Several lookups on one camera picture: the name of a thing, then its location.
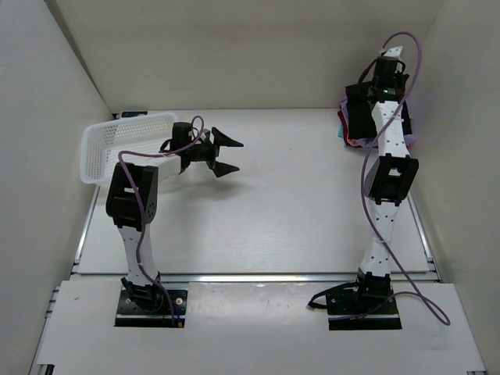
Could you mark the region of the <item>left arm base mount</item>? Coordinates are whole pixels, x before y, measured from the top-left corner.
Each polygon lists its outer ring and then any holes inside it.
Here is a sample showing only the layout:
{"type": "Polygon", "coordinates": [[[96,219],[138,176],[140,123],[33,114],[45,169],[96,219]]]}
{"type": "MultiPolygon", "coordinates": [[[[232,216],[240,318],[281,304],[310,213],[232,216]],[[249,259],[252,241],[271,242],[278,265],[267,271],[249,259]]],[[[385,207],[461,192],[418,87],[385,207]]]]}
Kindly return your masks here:
{"type": "Polygon", "coordinates": [[[188,307],[187,289],[168,290],[173,309],[162,292],[155,300],[132,297],[123,287],[116,307],[115,327],[184,328],[188,307]]]}

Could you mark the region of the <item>black t shirt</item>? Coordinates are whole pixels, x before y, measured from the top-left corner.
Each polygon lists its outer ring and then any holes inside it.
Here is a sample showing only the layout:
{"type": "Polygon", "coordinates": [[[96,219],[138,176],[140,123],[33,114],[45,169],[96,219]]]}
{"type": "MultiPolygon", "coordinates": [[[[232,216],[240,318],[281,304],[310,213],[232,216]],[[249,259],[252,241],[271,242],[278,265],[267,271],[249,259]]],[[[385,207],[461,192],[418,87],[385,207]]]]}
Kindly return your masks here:
{"type": "Polygon", "coordinates": [[[366,147],[377,135],[370,103],[365,100],[370,86],[370,82],[346,86],[346,97],[341,101],[347,140],[360,147],[366,147]]]}

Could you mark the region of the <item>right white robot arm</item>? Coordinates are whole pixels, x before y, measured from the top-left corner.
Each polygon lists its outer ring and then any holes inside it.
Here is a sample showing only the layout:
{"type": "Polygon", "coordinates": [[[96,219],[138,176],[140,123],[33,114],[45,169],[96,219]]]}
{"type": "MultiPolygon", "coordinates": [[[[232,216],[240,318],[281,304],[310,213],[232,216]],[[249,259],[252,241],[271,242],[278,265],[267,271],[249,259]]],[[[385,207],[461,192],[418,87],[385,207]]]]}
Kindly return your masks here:
{"type": "Polygon", "coordinates": [[[357,288],[350,294],[351,306],[360,313],[369,312],[391,294],[388,247],[400,205],[419,168],[419,162],[409,154],[404,135],[405,64],[392,52],[383,53],[373,64],[367,100],[377,131],[378,156],[362,179],[373,238],[359,267],[357,288]]]}

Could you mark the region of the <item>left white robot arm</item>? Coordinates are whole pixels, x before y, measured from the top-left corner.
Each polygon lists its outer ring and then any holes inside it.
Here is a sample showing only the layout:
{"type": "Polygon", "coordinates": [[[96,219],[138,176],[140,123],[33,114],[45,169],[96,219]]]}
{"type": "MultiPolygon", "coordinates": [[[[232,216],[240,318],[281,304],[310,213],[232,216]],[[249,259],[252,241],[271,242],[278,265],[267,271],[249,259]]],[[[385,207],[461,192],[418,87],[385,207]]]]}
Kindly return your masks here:
{"type": "Polygon", "coordinates": [[[105,210],[123,241],[128,271],[121,282],[133,303],[154,312],[172,302],[161,285],[152,250],[150,226],[158,208],[159,184],[182,174],[192,163],[205,163],[216,177],[237,172],[238,167],[217,158],[222,147],[243,146],[215,127],[198,130],[193,122],[176,122],[158,153],[118,153],[105,210]]]}

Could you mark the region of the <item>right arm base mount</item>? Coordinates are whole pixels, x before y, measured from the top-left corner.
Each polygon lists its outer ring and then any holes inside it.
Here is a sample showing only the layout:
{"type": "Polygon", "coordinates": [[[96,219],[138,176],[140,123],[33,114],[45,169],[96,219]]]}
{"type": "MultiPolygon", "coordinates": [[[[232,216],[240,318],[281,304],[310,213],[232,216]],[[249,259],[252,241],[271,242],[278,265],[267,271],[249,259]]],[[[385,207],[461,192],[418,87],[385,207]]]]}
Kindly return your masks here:
{"type": "Polygon", "coordinates": [[[311,297],[308,309],[327,312],[329,330],[400,330],[391,278],[359,273],[356,280],[330,287],[311,297]]]}

